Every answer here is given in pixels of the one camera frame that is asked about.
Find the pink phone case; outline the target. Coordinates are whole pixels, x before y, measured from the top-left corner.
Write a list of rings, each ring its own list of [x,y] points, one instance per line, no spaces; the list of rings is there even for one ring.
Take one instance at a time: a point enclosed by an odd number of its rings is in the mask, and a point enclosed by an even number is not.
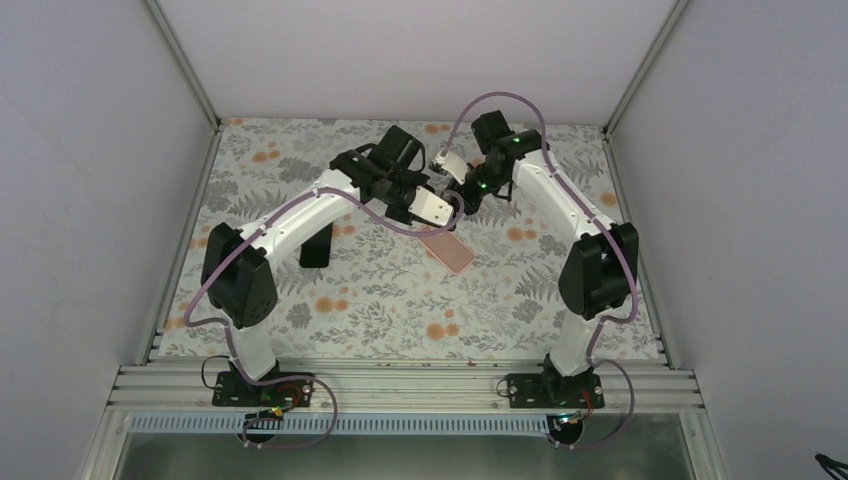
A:
[[[421,233],[430,233],[429,228],[423,228]],[[475,253],[452,232],[419,237],[418,240],[425,249],[434,256],[452,274],[459,275],[467,270],[474,262]]]

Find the black phone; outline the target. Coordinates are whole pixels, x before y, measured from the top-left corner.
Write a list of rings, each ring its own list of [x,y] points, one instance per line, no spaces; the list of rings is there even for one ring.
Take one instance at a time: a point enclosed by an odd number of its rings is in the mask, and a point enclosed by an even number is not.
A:
[[[299,266],[304,269],[323,269],[330,263],[333,239],[332,223],[307,239],[300,248]]]

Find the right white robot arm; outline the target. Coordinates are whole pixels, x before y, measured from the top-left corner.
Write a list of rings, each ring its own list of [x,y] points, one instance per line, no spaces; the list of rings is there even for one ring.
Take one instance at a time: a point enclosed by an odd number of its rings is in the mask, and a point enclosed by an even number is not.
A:
[[[562,323],[557,344],[543,360],[540,384],[550,396],[587,387],[598,365],[594,347],[602,328],[618,320],[614,310],[630,300],[633,306],[622,321],[629,323],[638,313],[638,231],[590,205],[555,161],[543,126],[516,132],[501,112],[492,111],[473,121],[471,129],[482,163],[473,166],[445,146],[434,164],[451,176],[449,188],[462,197],[467,213],[478,210],[486,196],[515,186],[571,240],[558,289],[575,318]]]

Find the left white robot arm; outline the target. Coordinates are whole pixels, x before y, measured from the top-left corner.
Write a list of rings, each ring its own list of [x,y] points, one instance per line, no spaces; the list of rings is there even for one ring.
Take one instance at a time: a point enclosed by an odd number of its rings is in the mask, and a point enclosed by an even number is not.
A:
[[[429,222],[414,202],[432,194],[427,176],[411,169],[425,156],[423,143],[392,126],[378,143],[337,155],[299,196],[240,227],[222,222],[210,233],[201,290],[224,313],[231,368],[245,383],[278,375],[279,364],[264,326],[279,295],[274,274],[297,248],[329,253],[332,224],[357,206],[378,199],[392,220]]]

